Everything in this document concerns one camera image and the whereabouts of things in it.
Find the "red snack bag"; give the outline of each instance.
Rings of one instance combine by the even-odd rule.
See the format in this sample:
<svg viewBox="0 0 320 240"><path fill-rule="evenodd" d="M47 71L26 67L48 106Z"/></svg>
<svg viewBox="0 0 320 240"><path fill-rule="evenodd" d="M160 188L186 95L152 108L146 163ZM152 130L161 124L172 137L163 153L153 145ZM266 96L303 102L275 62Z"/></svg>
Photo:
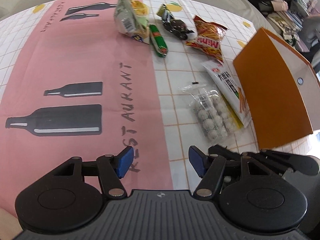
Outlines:
<svg viewBox="0 0 320 240"><path fill-rule="evenodd" d="M214 22L205 22L197 15L193 21L195 22L198 36L194 40L186 41L185 44L199 49L223 62L220 43L228 29Z"/></svg>

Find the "orange board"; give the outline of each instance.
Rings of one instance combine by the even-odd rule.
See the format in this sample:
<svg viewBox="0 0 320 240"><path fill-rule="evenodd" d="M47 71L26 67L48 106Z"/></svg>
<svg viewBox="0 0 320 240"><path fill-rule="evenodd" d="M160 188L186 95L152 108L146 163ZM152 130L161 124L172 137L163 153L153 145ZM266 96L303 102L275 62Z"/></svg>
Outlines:
<svg viewBox="0 0 320 240"><path fill-rule="evenodd" d="M313 133L305 103L288 66L287 58L297 54L300 55L261 28L233 62L248 100L260 149L279 147ZM299 60L295 64L310 68L301 55Z"/></svg>

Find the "snack bag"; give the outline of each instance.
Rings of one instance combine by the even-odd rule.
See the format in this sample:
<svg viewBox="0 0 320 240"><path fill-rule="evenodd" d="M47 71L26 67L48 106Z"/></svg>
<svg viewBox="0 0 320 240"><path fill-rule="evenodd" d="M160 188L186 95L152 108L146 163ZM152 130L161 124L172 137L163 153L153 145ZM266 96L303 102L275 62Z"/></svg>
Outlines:
<svg viewBox="0 0 320 240"><path fill-rule="evenodd" d="M205 22L197 15L194 17L193 21L196 25L198 37L194 40L186 41L185 44L199 49L223 62L220 43L228 29L214 22Z"/></svg>
<svg viewBox="0 0 320 240"><path fill-rule="evenodd" d="M202 65L206 68L219 90L230 103L244 127L247 127L252 118L241 87L236 84L232 75L217 60L209 60L202 63Z"/></svg>
<svg viewBox="0 0 320 240"><path fill-rule="evenodd" d="M229 134L238 130L231 112L224 103L220 92L208 85L197 82L181 88L192 95L190 107L195 113L204 135L212 142L218 143Z"/></svg>
<svg viewBox="0 0 320 240"><path fill-rule="evenodd" d="M137 3L132 0L118 0L113 18L120 33L126 34L134 40L150 44L148 15L143 15L147 11L141 4L141 2Z"/></svg>

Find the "white snack package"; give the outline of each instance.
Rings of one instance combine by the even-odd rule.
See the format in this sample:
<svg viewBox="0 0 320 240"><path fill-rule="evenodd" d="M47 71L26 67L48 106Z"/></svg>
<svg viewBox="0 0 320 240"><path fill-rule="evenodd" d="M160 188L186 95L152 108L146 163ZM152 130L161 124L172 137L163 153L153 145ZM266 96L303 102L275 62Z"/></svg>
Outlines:
<svg viewBox="0 0 320 240"><path fill-rule="evenodd" d="M227 99L240 121L247 127L252 119L247 100L241 87L236 84L231 73L217 60L209 60L202 65L212 77L214 83Z"/></svg>
<svg viewBox="0 0 320 240"><path fill-rule="evenodd" d="M192 95L189 106L211 142L218 143L239 129L216 88L192 84L180 90Z"/></svg>

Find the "orange folder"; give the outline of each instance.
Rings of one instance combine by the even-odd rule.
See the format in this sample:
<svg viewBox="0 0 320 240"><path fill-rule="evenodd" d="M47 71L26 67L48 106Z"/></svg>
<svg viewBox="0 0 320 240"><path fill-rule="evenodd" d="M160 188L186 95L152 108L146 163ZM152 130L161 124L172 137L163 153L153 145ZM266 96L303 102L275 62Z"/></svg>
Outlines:
<svg viewBox="0 0 320 240"><path fill-rule="evenodd" d="M259 148L285 145L320 129L320 85L311 64L261 28L233 61Z"/></svg>

